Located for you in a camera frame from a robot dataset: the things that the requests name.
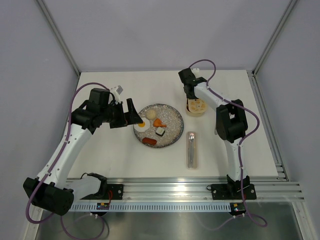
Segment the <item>beige patterned lunch box lid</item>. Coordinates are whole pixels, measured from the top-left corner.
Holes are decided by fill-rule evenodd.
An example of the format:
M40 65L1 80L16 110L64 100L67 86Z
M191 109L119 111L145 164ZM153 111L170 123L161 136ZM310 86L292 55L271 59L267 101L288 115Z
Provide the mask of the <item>beige patterned lunch box lid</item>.
M207 104L200 98L187 99L188 111L193 114L202 114L207 111Z

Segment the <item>beige lunch box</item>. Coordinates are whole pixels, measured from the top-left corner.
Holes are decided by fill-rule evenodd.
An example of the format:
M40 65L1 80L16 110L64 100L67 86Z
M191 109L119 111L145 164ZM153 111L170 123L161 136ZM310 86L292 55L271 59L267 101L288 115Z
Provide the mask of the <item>beige lunch box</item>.
M208 105L200 98L186 100L186 113L191 117L201 117L207 109Z

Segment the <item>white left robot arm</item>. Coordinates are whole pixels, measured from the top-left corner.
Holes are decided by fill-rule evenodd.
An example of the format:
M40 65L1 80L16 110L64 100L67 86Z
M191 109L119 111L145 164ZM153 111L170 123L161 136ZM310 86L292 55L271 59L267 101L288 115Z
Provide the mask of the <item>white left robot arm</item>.
M67 184L69 172L76 158L95 131L104 123L111 129L141 124L131 98L126 100L127 112L123 110L120 95L123 89L93 88L89 98L78 108L69 110L69 120L64 137L46 166L35 178L26 178L23 189L34 205L53 214L63 216L73 202L86 197L103 199L109 197L107 178L97 173Z

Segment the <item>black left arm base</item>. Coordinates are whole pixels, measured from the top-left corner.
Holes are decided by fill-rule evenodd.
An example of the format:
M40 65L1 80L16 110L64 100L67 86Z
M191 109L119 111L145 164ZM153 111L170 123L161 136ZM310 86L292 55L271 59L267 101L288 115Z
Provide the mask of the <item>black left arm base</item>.
M93 177L99 180L99 188L92 194L88 194L81 198L82 200L122 200L124 185L120 183L108 183L108 179L97 173L83 173L83 177Z

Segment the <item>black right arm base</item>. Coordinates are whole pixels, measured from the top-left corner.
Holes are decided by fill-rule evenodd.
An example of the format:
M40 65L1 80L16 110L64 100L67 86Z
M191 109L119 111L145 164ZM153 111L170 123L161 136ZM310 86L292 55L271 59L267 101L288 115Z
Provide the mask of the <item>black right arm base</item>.
M213 200L242 200L242 192L245 200L256 200L256 190L247 175L242 183L234 181L227 175L227 183L213 183L207 185L206 189L211 192Z

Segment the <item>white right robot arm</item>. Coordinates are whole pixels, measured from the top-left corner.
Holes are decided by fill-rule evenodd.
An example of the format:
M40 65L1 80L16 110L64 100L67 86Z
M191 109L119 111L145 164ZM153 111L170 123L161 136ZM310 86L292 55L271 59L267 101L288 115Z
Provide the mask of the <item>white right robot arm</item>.
M213 200L240 200L245 188L250 186L241 143L248 130L248 122L243 102L214 92L207 80L196 77L190 68L181 70L179 78L188 100L201 99L215 110L215 132L224 141L228 172L226 183L213 183L208 186Z

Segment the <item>fried egg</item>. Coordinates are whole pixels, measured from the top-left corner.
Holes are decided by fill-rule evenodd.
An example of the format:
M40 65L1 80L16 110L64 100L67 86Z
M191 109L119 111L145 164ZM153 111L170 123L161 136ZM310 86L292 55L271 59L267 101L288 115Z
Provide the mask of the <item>fried egg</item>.
M147 118L143 118L142 120L142 123L138 123L133 126L134 130L139 133L144 133L150 128L150 121Z

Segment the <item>white steamed bun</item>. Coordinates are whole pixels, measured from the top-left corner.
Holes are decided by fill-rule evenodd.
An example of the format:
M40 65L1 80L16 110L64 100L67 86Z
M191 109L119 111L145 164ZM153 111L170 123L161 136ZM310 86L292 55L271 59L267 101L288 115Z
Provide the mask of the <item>white steamed bun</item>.
M149 109L146 113L145 113L147 119L149 120L154 120L157 118L157 112L154 109Z

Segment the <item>orange chicken drumstick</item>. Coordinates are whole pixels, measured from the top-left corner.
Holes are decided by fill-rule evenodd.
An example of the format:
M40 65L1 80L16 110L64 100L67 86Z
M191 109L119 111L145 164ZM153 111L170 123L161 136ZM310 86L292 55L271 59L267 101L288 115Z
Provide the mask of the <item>orange chicken drumstick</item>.
M156 118L154 120L153 126L156 127L156 128L158 128L158 127L166 128L167 127L165 124L162 123L162 121L159 118Z

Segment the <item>sushi roll white centre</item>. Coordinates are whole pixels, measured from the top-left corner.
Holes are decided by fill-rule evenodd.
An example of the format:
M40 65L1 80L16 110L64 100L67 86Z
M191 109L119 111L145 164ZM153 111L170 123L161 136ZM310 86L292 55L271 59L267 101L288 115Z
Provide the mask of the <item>sushi roll white centre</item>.
M155 130L155 134L162 137L165 134L165 129L163 127L157 127Z

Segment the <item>speckled ceramic plate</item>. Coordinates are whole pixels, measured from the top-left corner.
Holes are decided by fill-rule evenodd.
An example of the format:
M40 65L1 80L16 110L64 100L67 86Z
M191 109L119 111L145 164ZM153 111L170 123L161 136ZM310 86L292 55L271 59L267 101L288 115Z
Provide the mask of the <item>speckled ceramic plate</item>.
M174 107L162 104L162 103L155 103L144 107L140 112L139 116L141 119L147 119L146 112L150 109L156 111L157 116L155 119L160 119L161 122L166 125L164 127L165 133L163 136L156 135L157 127L153 126L154 120L149 120L150 128L145 132L137 132L133 128L133 132L135 137L142 143L143 138L151 138L157 140L156 145L149 145L144 144L150 148L165 148L168 147L175 142L177 142L184 132L184 120L182 115L178 110Z

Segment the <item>red bacon strip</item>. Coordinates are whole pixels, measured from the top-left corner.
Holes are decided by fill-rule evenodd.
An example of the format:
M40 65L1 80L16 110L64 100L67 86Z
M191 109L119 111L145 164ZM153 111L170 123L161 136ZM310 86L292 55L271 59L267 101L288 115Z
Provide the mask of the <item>red bacon strip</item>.
M144 137L142 139L142 143L147 144L147 145L151 145L151 146L155 146L157 144L157 140L153 139L153 138Z

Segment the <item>clear cutlery case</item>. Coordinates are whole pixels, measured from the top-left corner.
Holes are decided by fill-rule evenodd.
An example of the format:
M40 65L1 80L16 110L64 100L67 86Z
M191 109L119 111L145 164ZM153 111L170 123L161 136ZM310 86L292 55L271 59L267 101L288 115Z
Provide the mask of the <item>clear cutlery case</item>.
M194 131L186 135L186 166L190 170L198 168L197 133Z

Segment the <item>aluminium rail frame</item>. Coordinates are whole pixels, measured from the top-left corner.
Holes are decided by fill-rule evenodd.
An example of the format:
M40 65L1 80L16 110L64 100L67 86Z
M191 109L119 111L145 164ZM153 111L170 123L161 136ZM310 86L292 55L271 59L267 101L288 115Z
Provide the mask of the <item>aluminium rail frame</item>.
M178 76L180 70L83 72L78 87L91 82L108 88L122 86L121 99L132 98L137 112L150 104L162 103L176 108L182 115L184 131L171 146L154 149L140 143L132 126L110 129L103 124L85 144L76 159L68 182L84 172L98 173L111 183L124 184L125 201L169 202L210 201L206 187L225 182L228 160L224 143L214 134L212 109L201 117L186 113L186 95ZM261 104L256 100L252 77L246 70L218 70L211 88L230 99L241 99L263 120ZM187 132L197 133L197 169L186 164ZM284 166L271 145L264 125L243 143L246 169L256 189L259 202L304 202L298 182L289 181Z

